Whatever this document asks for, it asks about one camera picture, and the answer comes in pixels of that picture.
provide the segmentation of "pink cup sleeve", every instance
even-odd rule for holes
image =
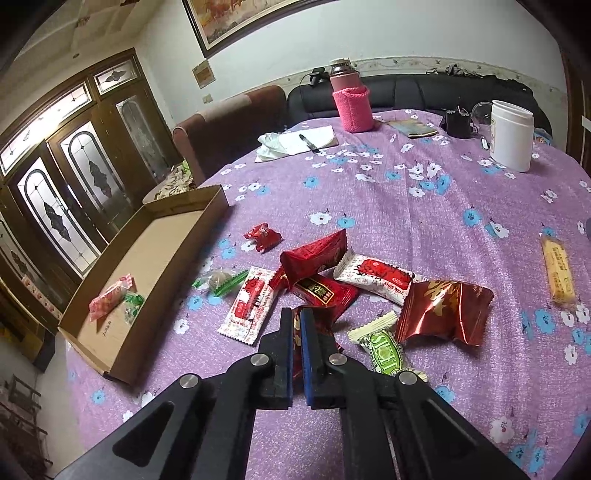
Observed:
[[[333,92],[343,128],[358,134],[374,127],[374,116],[369,104],[369,89],[366,86],[345,88]]]

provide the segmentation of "ceiling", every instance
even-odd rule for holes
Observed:
[[[51,63],[74,63],[80,52],[136,37],[162,1],[67,0],[18,53],[2,90],[9,92]]]

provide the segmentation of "white candy wrapper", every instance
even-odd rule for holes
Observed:
[[[377,258],[356,255],[347,250],[333,272],[339,280],[370,291],[399,305],[404,305],[411,282],[424,281],[422,275],[414,274]]]
[[[274,274],[273,270],[251,267],[219,333],[247,345],[255,342],[277,296],[269,286]]]

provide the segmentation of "transom window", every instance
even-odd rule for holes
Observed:
[[[0,167],[6,174],[16,162],[40,141],[51,135],[59,123],[91,101],[86,85],[82,83],[43,110],[26,124],[0,152]]]

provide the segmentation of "floral tablecloth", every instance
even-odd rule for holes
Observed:
[[[381,114],[418,118],[419,111]],[[160,353],[140,391],[131,394],[96,374],[69,349],[67,364],[86,448],[115,430],[186,372],[219,374],[253,347],[217,333],[233,298],[191,286],[199,272],[250,265],[279,266],[279,255],[346,228],[358,253],[393,262],[430,278],[480,284],[495,293],[485,341],[476,354],[453,343],[425,341],[406,350],[430,385],[532,478],[550,479],[589,423],[591,392],[591,179],[564,153],[536,144],[531,170],[495,164],[478,139],[409,140],[387,125],[348,134],[336,119],[337,147],[254,163],[255,154],[223,168],[228,217],[196,259],[171,306]],[[243,234],[260,222],[284,242],[261,255]],[[566,246],[579,302],[573,312],[550,303],[539,234]],[[280,309],[301,301],[282,295],[262,333],[276,330]],[[336,324],[345,353],[370,366],[346,331],[387,312],[391,304],[361,294]],[[247,478],[343,477],[337,411],[311,411],[301,394],[288,411],[257,413]]]

